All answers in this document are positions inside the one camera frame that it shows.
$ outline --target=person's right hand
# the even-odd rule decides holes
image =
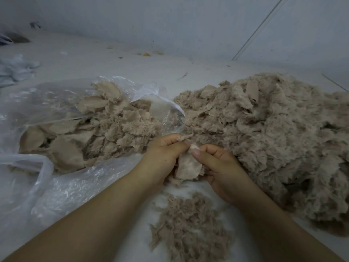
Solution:
[[[193,150],[194,158],[210,171],[206,180],[220,198],[233,205],[246,203],[259,191],[235,156],[222,147],[206,144]]]

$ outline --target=forearm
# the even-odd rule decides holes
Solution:
[[[239,205],[266,261],[343,262],[303,230],[262,191]]]
[[[4,261],[110,261],[149,187],[130,172]]]

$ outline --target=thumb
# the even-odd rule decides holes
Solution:
[[[207,166],[212,171],[215,171],[215,172],[220,171],[220,165],[222,164],[222,162],[219,159],[215,158],[213,155],[210,155],[199,149],[194,149],[192,154],[193,154],[193,157],[199,163],[202,163],[203,165]]]
[[[189,149],[190,144],[184,141],[176,142],[175,144],[171,144],[167,146],[169,149],[169,153],[174,157],[179,157],[182,153],[186,152]]]

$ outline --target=hand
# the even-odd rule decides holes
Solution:
[[[217,145],[206,144],[193,151],[194,158],[210,171],[204,178],[220,198],[238,206],[260,190],[235,156]]]
[[[152,194],[159,191],[175,167],[177,158],[190,147],[189,141],[178,141],[180,137],[179,134],[170,134],[154,138],[142,160],[133,169],[133,172],[146,178],[148,185],[152,186]]]

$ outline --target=person's left arm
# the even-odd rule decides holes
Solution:
[[[111,261],[140,205],[159,191],[190,144],[155,138],[137,166],[8,256],[13,261]]]

